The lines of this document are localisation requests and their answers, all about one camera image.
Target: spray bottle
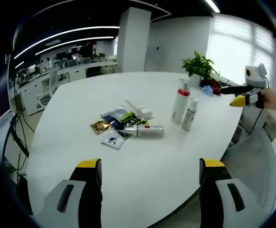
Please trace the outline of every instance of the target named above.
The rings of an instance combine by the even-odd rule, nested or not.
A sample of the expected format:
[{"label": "spray bottle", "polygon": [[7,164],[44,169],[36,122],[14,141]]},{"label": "spray bottle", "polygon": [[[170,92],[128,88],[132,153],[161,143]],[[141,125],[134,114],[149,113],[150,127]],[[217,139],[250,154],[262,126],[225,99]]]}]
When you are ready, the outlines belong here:
[{"label": "spray bottle", "polygon": [[190,96],[188,80],[182,80],[182,81],[183,81],[183,89],[182,88],[178,89],[175,105],[171,115],[171,120],[174,121],[176,124],[181,124],[183,114],[187,107],[187,103]]},{"label": "spray bottle", "polygon": [[186,130],[186,131],[190,130],[190,126],[191,126],[191,124],[194,120],[194,117],[195,117],[195,114],[196,114],[196,111],[197,111],[197,104],[198,104],[198,100],[195,99],[195,98],[193,98],[190,101],[190,105],[186,110],[186,113],[184,115],[183,122],[182,122],[182,129],[183,130]]}]

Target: desk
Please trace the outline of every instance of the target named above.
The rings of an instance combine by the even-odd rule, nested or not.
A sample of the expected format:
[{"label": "desk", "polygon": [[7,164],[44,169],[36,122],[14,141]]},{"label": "desk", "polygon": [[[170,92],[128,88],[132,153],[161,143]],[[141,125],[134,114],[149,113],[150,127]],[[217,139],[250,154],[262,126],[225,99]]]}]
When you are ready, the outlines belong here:
[{"label": "desk", "polygon": [[[65,74],[69,73],[69,79],[71,82],[86,78],[86,69],[92,67],[104,67],[104,66],[116,66],[118,65],[116,62],[112,61],[104,61],[104,62],[96,62],[96,63],[87,63],[81,64],[73,67],[64,68],[57,71],[57,74]],[[38,104],[36,99],[37,95],[40,95],[45,92],[45,86],[43,83],[47,80],[47,85],[49,84],[48,80],[50,77],[51,70],[41,73],[39,75],[34,76],[29,80],[29,83],[24,85],[21,88],[16,86],[16,91],[22,101],[23,106],[26,108],[26,111],[29,115],[39,112],[44,109]],[[13,87],[9,90],[9,97],[11,99],[11,104],[14,102],[14,90]],[[15,105],[12,105],[12,110],[15,111]]]},{"label": "desk", "polygon": [[[97,76],[58,88],[36,128],[27,180],[34,214],[46,195],[76,165],[102,159],[102,227],[148,227],[173,212],[199,188],[199,158],[221,159],[235,132],[242,108],[231,107],[233,95],[199,99],[189,132],[171,122],[179,79],[187,74],[134,72]],[[131,137],[120,150],[100,143],[90,124],[100,114],[127,106],[129,98],[148,105],[151,124],[161,124],[161,139]]]}]

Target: gold packet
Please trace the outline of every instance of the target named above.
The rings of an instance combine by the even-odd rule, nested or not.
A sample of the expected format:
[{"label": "gold packet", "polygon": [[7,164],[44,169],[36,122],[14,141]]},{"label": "gold packet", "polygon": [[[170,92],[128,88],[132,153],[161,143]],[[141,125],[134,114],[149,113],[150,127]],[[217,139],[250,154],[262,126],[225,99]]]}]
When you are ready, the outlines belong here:
[{"label": "gold packet", "polygon": [[98,122],[91,124],[90,126],[96,134],[101,134],[112,127],[111,124],[106,122],[105,120],[99,120]]}]

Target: ceiling light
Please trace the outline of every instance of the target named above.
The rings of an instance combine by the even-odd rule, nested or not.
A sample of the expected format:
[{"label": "ceiling light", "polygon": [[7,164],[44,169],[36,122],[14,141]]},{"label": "ceiling light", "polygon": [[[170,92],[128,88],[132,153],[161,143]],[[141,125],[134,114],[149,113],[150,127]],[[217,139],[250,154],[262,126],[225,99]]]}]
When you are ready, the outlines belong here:
[{"label": "ceiling light", "polygon": [[16,67],[15,67],[15,69],[16,68],[18,68],[20,65],[22,65],[24,63],[24,61],[23,62],[21,62],[20,64],[18,64]]},{"label": "ceiling light", "polygon": [[48,51],[48,50],[50,50],[50,49],[52,49],[52,48],[59,47],[59,46],[64,45],[64,44],[70,44],[70,43],[79,42],[79,41],[83,41],[83,40],[90,40],[90,39],[113,39],[113,38],[114,38],[114,37],[90,37],[90,38],[84,38],[84,39],[76,39],[76,40],[68,41],[68,42],[65,42],[65,43],[62,43],[62,44],[58,44],[58,45],[49,47],[49,48],[47,48],[47,49],[45,49],[45,50],[42,50],[42,51],[36,53],[35,55],[38,55],[38,54],[40,54],[40,53],[43,53],[43,52],[45,52],[45,51]]},{"label": "ceiling light", "polygon": [[21,51],[20,53],[18,53],[14,59],[16,59],[17,57],[19,57],[21,54],[23,54],[24,52],[26,52],[27,50],[29,50],[30,48],[34,47],[35,45],[37,44],[40,44],[41,42],[45,41],[45,40],[48,40],[48,39],[51,39],[53,37],[57,37],[59,35],[63,35],[63,34],[66,34],[66,33],[69,33],[69,32],[76,32],[76,31],[82,31],[82,30],[87,30],[87,29],[119,29],[120,27],[119,26],[94,26],[94,27],[86,27],[86,28],[77,28],[77,29],[72,29],[72,30],[69,30],[69,31],[65,31],[65,32],[60,32],[60,33],[57,33],[53,36],[50,36],[50,37],[47,37],[45,39],[42,39],[36,43],[34,43],[33,45],[29,46],[28,48],[26,48],[25,50]]},{"label": "ceiling light", "polygon": [[205,0],[205,1],[215,11],[215,13],[220,13],[220,10],[212,0]]},{"label": "ceiling light", "polygon": [[60,41],[59,39],[56,39],[56,40],[54,40],[54,41],[51,41],[51,42],[45,44],[45,46],[51,46],[51,45],[54,45],[54,44],[58,44],[58,43],[60,43],[60,42],[61,42],[61,41]]}]

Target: green leaves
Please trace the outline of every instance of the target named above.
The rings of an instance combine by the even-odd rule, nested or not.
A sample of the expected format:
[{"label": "green leaves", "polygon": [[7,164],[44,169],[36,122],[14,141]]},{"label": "green leaves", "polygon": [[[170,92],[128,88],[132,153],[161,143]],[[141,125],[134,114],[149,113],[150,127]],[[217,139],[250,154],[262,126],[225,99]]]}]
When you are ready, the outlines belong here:
[{"label": "green leaves", "polygon": [[182,68],[189,73],[189,76],[193,74],[200,75],[205,79],[210,79],[211,72],[216,72],[211,66],[210,59],[206,59],[205,56],[201,56],[197,51],[194,51],[195,58],[182,59]]},{"label": "green leaves", "polygon": [[195,57],[200,58],[200,54],[197,51],[194,51]]}]

